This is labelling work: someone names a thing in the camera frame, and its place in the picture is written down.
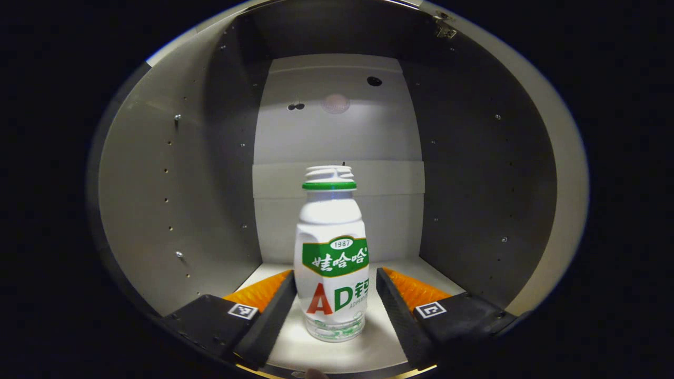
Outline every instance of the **red letter a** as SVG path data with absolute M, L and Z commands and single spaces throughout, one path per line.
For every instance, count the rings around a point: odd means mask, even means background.
M 321 300 L 321 307 L 318 306 L 319 300 Z M 316 311 L 323 311 L 324 314 L 332 313 L 332 309 L 330 309 L 330 303 L 328 303 L 328 298 L 326 297 L 326 291 L 323 289 L 323 283 L 318 283 L 316 292 L 313 293 L 313 299 L 311 300 L 311 305 L 309 306 L 307 313 L 316 313 Z

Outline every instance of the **black background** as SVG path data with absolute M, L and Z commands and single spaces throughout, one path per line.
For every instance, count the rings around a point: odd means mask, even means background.
M 636 1 L 437 3 L 550 79 L 579 125 L 592 180 L 586 233 L 561 284 L 506 339 L 454 354 L 453 372 L 439 377 L 671 375 L 671 293 L 663 290 L 672 272 L 660 262 L 672 251 L 665 10 Z M 3 262 L 3 308 L 15 316 L 6 333 L 18 337 L 9 344 L 12 376 L 231 377 L 168 338 L 117 290 L 89 236 L 84 169 L 94 128 L 125 78 L 233 4 L 26 3 L 3 13 L 5 187 L 19 195 L 5 199 L 17 241 Z

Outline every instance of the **green label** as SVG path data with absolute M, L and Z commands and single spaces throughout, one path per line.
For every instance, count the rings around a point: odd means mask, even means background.
M 305 243 L 302 246 L 302 263 L 328 278 L 350 274 L 369 263 L 367 240 L 342 235 L 327 243 Z

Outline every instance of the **white back wall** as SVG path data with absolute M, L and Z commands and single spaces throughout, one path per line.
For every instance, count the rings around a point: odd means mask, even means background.
M 374 76 L 381 86 L 368 84 Z M 321 102 L 349 99 L 331 114 Z M 304 109 L 288 110 L 304 104 Z M 305 168 L 353 168 L 373 261 L 419 255 L 424 168 L 412 99 L 395 59 L 304 55 L 272 62 L 255 132 L 253 197 L 263 262 L 292 263 Z

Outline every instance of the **clear bottle bottom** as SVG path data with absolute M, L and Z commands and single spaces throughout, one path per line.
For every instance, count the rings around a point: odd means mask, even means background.
M 305 315 L 304 324 L 312 337 L 325 342 L 344 342 L 356 338 L 365 327 L 365 315 L 344 324 L 325 324 Z

